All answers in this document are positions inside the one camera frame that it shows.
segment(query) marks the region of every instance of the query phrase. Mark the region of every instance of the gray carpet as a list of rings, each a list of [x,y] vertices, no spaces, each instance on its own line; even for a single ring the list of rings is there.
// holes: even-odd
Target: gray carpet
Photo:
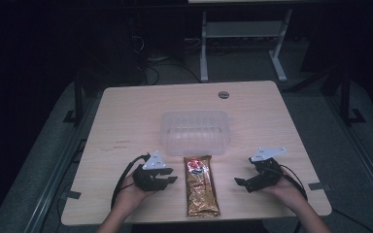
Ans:
[[[254,42],[250,48],[233,48],[224,55],[209,55],[209,83],[272,80],[279,88],[292,86],[303,81],[309,74],[300,74],[299,68],[308,46],[307,43],[285,43],[281,60],[288,76],[287,83],[279,83],[268,57],[270,42]],[[177,60],[167,60],[153,66],[159,72],[156,84],[196,83],[191,74],[199,75],[199,57],[196,54],[185,56],[183,66]],[[157,75],[147,72],[150,83]],[[348,130],[354,130],[366,150],[373,158],[373,107],[366,95],[356,84],[352,84],[352,107],[359,108],[367,123],[355,124],[345,128],[339,116],[333,111],[333,99],[322,96],[318,90],[322,81],[314,83],[298,93],[283,94],[290,115],[308,151],[322,183],[328,184],[326,192],[333,209],[338,210],[373,229],[373,184],[357,156],[356,148],[348,137]],[[78,129],[71,123],[62,123],[65,113],[73,110],[73,86],[69,86],[59,98],[48,122],[43,129],[34,149],[17,177],[11,192],[0,210],[0,232],[22,232],[32,216],[34,206],[44,191],[45,183],[64,151],[70,145],[74,151],[79,141],[89,133],[98,98],[85,98],[86,121]],[[75,142],[68,144],[70,135],[79,130]],[[59,224],[59,213],[65,201],[63,190],[70,187],[78,163],[73,163],[59,186],[48,211],[42,232],[94,232],[97,226],[69,227]],[[326,216],[324,221],[333,232],[369,232],[353,221],[335,212]],[[292,232],[296,225],[295,217],[266,219],[266,228],[271,232]]]

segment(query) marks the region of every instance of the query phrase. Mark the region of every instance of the clear plastic container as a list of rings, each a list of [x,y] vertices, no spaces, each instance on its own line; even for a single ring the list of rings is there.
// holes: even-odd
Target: clear plastic container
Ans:
[[[168,155],[221,155],[229,139],[224,111],[176,111],[162,116],[160,143]]]

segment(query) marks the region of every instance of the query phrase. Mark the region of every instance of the grommet hole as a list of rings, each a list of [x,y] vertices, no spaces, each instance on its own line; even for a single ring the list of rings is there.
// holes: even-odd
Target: grommet hole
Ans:
[[[218,93],[218,97],[221,99],[227,99],[229,97],[229,93],[226,91],[220,91],[220,93]]]

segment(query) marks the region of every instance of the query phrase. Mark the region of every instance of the snack bag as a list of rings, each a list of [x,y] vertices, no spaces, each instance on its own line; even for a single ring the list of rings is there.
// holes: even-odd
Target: snack bag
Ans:
[[[184,157],[187,216],[220,216],[211,173],[211,157],[211,155]]]

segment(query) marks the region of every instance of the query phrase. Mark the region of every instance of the hand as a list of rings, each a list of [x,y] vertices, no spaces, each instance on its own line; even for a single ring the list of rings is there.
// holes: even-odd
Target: hand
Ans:
[[[132,178],[133,172],[127,176],[122,183],[122,190],[118,193],[116,204],[113,209],[119,209],[120,212],[126,215],[132,214],[141,203],[149,196],[153,195],[154,191],[144,191],[135,185]]]
[[[270,193],[277,197],[284,205],[294,211],[294,208],[306,203],[307,201],[302,196],[296,187],[287,181],[285,178],[281,178],[277,184],[263,188],[261,191]]]
[[[127,176],[120,187],[115,206],[111,209],[108,216],[102,222],[97,230],[98,233],[119,232],[123,222],[129,217],[149,196],[155,192],[144,191],[134,183],[131,173]]]
[[[274,186],[265,187],[261,191],[271,193],[290,208],[298,216],[305,232],[330,232],[328,226],[317,215],[299,190],[287,179],[281,178]]]

